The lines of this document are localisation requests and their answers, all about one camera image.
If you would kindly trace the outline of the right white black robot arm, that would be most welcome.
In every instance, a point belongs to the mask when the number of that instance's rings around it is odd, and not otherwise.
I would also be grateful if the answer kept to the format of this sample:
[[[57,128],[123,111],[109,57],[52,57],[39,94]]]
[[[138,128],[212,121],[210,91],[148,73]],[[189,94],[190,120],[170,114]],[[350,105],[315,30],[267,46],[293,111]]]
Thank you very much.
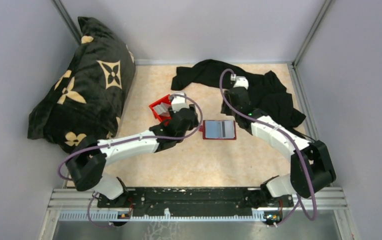
[[[300,137],[274,121],[265,111],[252,107],[245,87],[233,87],[221,94],[223,114],[233,116],[240,128],[269,143],[290,162],[289,174],[274,176],[261,184],[263,204],[274,206],[284,195],[311,198],[336,180],[324,142]]]

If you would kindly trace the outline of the white credit card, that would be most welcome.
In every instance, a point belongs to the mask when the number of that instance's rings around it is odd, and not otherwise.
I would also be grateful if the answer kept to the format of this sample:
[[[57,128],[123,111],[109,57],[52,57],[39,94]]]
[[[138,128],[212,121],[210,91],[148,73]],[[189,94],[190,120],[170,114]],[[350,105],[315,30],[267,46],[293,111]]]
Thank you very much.
[[[224,120],[220,123],[220,137],[222,139],[235,138],[235,123],[233,120]]]

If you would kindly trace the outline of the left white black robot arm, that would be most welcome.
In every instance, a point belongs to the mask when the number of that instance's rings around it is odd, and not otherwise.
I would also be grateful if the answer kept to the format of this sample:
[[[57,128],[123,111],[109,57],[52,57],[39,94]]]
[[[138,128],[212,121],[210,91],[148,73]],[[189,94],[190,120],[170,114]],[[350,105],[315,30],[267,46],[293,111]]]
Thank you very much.
[[[65,160],[65,166],[78,192],[93,190],[117,207],[128,203],[129,193],[119,177],[105,168],[118,161],[173,148],[202,124],[202,111],[196,104],[170,111],[171,118],[141,133],[114,139],[85,137]]]

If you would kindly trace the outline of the red leather card holder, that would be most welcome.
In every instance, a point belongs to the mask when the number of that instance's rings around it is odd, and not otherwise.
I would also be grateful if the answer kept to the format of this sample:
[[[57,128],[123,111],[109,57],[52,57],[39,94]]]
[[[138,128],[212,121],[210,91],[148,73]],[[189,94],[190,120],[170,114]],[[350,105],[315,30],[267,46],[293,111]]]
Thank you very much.
[[[204,140],[236,140],[236,122],[233,120],[235,126],[235,138],[223,139],[221,138],[221,121],[232,120],[204,120],[199,128],[199,131],[202,133],[202,138]]]

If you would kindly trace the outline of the red plastic bin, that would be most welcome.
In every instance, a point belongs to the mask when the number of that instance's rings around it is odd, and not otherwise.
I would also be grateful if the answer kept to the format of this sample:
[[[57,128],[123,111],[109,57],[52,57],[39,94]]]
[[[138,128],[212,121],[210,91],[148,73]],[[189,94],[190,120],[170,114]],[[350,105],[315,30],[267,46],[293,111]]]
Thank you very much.
[[[154,118],[159,120],[160,122],[171,119],[170,108],[172,106],[172,103],[170,100],[170,96],[170,94],[167,94],[148,106]]]

